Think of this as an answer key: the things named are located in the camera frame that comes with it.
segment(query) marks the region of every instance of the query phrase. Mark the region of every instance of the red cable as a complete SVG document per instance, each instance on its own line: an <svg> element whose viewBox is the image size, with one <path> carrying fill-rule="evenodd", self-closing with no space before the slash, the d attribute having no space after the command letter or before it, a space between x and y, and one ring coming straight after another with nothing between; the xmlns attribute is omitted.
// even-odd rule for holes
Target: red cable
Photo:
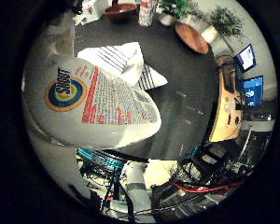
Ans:
<svg viewBox="0 0 280 224"><path fill-rule="evenodd" d="M177 183L173 183L174 186L178 187L179 189L182 189L186 192L191 192L191 193L204 193L204 192L209 192L209 191L214 191L217 189L225 189L228 187L236 187L238 185L241 185L243 183L243 181L240 182L235 182L229 185L223 185L223 186L219 186L219 187L213 187L213 188L209 188L209 189L189 189L186 188L185 186L181 185L181 184L177 184Z"/></svg>

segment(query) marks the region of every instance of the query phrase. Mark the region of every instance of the green plant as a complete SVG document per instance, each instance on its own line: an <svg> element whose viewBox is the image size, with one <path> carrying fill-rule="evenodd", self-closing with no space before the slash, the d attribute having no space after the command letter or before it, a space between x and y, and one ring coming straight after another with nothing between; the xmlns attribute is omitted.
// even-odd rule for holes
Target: green plant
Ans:
<svg viewBox="0 0 280 224"><path fill-rule="evenodd" d="M173 15L178 20L188 15L194 15L197 19L203 17L198 4L192 0L160 0L159 4L164 12Z"/></svg>
<svg viewBox="0 0 280 224"><path fill-rule="evenodd" d="M243 36L244 23L226 7L216 7L206 16L206 21L213 25L222 36Z"/></svg>

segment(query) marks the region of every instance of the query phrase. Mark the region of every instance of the potted plant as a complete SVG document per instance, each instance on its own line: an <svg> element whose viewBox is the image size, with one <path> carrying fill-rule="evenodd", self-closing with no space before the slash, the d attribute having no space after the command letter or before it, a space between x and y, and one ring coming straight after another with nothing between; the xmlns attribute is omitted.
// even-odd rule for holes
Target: potted plant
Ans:
<svg viewBox="0 0 280 224"><path fill-rule="evenodd" d="M198 4L192 0L160 0L159 7L163 9L159 20L167 26L188 15L193 15L196 19L203 17Z"/></svg>
<svg viewBox="0 0 280 224"><path fill-rule="evenodd" d="M216 7L210 14L204 16L204 20L209 27L203 31L202 36L208 43L213 42L218 34L223 38L243 36L244 23L227 7Z"/></svg>

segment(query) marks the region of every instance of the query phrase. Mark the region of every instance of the blue screen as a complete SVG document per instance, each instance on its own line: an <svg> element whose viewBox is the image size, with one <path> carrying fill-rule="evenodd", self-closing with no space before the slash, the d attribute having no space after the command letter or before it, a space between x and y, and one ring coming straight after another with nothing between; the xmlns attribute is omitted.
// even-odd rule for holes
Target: blue screen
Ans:
<svg viewBox="0 0 280 224"><path fill-rule="evenodd" d="M244 81L247 105L260 106L263 95L263 77L254 77Z"/></svg>
<svg viewBox="0 0 280 224"><path fill-rule="evenodd" d="M236 55L236 57L244 71L247 71L256 65L252 45L248 45L245 49L242 50L242 52Z"/></svg>

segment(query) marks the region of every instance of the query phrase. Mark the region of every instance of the vase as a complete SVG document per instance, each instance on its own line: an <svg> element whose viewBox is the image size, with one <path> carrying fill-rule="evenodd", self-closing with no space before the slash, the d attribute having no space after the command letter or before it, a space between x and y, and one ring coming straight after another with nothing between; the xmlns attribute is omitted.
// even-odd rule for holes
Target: vase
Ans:
<svg viewBox="0 0 280 224"><path fill-rule="evenodd" d="M159 16L159 21L164 26L171 26L176 22L176 18L173 15L162 12Z"/></svg>
<svg viewBox="0 0 280 224"><path fill-rule="evenodd" d="M155 6L157 5L156 0L142 0L139 11L139 25L151 26L152 18L154 15Z"/></svg>
<svg viewBox="0 0 280 224"><path fill-rule="evenodd" d="M211 44L218 36L218 32L214 26L209 26L207 27L203 32L202 32L202 37L204 40Z"/></svg>

